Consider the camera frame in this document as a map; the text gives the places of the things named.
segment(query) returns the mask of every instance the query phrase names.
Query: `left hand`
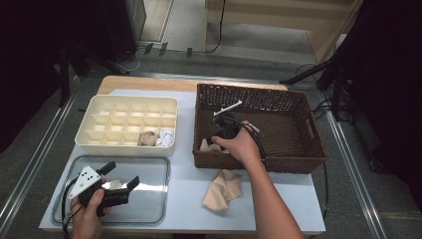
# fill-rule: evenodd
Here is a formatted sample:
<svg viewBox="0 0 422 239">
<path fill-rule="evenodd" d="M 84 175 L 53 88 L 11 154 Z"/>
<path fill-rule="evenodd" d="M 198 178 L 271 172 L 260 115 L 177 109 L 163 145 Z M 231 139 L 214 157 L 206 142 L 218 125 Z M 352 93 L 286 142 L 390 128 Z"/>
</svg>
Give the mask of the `left hand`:
<svg viewBox="0 0 422 239">
<path fill-rule="evenodd" d="M 72 199 L 73 217 L 73 237 L 74 239 L 97 239 L 102 236 L 102 221 L 97 217 L 97 208 L 103 201 L 105 191 L 97 190 L 85 208 L 79 202 L 78 197 Z M 109 208 L 105 208 L 105 214 L 109 213 Z"/>
</svg>

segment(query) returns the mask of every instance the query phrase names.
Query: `wicker basket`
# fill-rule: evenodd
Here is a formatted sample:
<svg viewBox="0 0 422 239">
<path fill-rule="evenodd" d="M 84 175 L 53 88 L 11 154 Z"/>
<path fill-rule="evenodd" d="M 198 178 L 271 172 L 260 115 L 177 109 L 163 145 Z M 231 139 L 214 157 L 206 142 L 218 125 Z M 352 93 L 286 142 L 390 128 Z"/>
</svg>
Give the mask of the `wicker basket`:
<svg viewBox="0 0 422 239">
<path fill-rule="evenodd" d="M 244 169 L 230 154 L 199 151 L 201 141 L 221 128 L 213 113 L 242 101 L 231 110 L 264 134 L 268 171 L 311 173 L 326 161 L 314 115 L 305 94 L 291 91 L 198 84 L 193 154 L 199 168 Z"/>
</svg>

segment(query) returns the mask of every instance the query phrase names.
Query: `small beige object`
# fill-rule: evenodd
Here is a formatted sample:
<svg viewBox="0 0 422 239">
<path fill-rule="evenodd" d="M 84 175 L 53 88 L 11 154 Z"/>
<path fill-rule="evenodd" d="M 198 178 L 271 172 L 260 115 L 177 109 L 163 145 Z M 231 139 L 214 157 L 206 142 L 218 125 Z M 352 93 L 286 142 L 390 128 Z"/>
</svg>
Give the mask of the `small beige object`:
<svg viewBox="0 0 422 239">
<path fill-rule="evenodd" d="M 222 150 L 221 146 L 218 144 L 211 144 L 208 145 L 207 139 L 202 139 L 201 145 L 199 146 L 200 151 L 214 151 L 214 152 L 222 152 L 222 153 L 229 153 L 227 149 Z"/>
<path fill-rule="evenodd" d="M 241 177 L 223 169 L 211 183 L 202 203 L 211 210 L 221 211 L 229 208 L 228 202 L 242 195 Z"/>
<path fill-rule="evenodd" d="M 139 133 L 139 146 L 154 146 L 157 141 L 157 134 L 153 131 L 145 131 Z"/>
</svg>

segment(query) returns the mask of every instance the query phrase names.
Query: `white box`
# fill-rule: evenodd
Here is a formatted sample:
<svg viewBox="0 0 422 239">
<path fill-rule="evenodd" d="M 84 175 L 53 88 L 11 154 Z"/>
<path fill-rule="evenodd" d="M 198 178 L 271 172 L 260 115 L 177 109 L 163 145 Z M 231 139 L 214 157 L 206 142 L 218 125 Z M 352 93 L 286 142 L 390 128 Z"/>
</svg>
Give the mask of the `white box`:
<svg viewBox="0 0 422 239">
<path fill-rule="evenodd" d="M 159 97 L 95 96 L 91 99 L 75 143 L 89 154 L 170 156 L 174 152 L 177 99 Z M 140 146 L 139 134 L 173 131 L 168 146 Z"/>
</svg>

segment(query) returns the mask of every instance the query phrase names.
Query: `black tripod leg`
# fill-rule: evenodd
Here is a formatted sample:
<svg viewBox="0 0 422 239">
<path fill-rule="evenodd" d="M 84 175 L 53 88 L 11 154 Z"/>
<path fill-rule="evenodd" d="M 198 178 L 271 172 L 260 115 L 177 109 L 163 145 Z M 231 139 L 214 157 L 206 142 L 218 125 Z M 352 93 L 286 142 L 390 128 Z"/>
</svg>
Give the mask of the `black tripod leg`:
<svg viewBox="0 0 422 239">
<path fill-rule="evenodd" d="M 331 64 L 331 61 L 327 60 L 327 61 L 325 61 L 321 64 L 318 64 L 318 65 L 310 68 L 309 70 L 293 77 L 293 78 L 290 78 L 290 79 L 284 80 L 284 81 L 279 81 L 279 83 L 283 84 L 283 85 L 293 85 L 294 83 L 298 83 L 299 81 L 301 81 L 301 80 L 303 80 L 307 77 L 310 77 L 313 74 L 316 74 L 316 73 L 328 68 L 330 64 Z"/>
</svg>

